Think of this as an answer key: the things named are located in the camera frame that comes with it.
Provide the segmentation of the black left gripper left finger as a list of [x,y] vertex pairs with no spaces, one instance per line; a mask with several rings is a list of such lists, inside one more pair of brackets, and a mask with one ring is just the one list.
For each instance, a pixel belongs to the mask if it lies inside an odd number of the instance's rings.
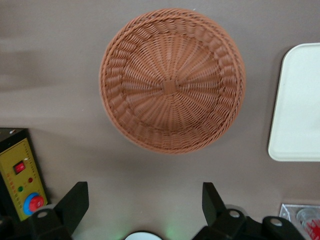
[[37,210],[28,219],[33,240],[71,240],[89,208],[86,181],[77,182],[52,208]]

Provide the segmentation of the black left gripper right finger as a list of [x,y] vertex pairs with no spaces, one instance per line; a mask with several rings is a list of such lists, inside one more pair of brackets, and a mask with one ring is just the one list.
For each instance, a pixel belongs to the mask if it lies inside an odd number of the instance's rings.
[[211,182],[202,185],[202,211],[207,222],[200,240],[249,240],[247,217],[238,209],[227,208]]

